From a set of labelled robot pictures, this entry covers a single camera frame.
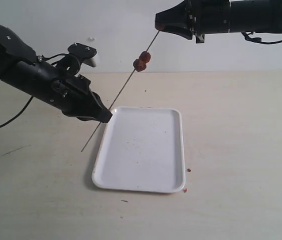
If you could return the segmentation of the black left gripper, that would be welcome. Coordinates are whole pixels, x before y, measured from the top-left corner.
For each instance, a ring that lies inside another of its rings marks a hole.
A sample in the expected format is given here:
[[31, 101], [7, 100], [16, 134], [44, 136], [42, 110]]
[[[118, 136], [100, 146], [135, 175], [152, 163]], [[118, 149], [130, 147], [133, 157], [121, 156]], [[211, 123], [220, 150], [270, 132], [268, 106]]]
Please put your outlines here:
[[103, 104], [100, 96], [90, 88], [91, 81], [83, 75], [55, 77], [51, 88], [69, 106], [62, 113], [81, 121], [108, 123], [113, 114]]

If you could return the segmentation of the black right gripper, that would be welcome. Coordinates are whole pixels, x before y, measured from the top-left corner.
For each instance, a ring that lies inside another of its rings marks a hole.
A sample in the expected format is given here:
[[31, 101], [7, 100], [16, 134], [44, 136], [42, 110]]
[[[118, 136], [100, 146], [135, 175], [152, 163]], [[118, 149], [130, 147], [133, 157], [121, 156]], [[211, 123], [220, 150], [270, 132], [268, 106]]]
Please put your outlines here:
[[178, 5], [155, 14], [155, 27], [161, 32], [187, 40], [195, 37], [197, 44], [205, 42], [205, 35], [230, 31], [231, 3], [228, 0], [183, 0]]

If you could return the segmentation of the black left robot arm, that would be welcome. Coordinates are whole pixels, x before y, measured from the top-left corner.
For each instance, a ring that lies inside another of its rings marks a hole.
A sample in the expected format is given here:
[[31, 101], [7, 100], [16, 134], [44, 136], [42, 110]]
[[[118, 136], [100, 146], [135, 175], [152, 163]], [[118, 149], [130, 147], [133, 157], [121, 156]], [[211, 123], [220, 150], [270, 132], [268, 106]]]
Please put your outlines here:
[[0, 25], [0, 81], [81, 121], [108, 123], [112, 113], [80, 75], [83, 64], [95, 67], [97, 50], [81, 43], [60, 53], [60, 60], [37, 55], [11, 29]]

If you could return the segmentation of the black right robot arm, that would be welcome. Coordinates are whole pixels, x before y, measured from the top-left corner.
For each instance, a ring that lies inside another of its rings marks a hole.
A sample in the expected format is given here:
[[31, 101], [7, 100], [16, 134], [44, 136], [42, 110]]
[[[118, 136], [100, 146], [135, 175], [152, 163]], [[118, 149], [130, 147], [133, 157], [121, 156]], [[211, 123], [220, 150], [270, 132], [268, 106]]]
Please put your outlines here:
[[205, 42], [211, 34], [241, 33], [248, 42], [264, 44], [257, 34], [282, 35], [282, 0], [184, 0], [155, 15], [164, 33]]

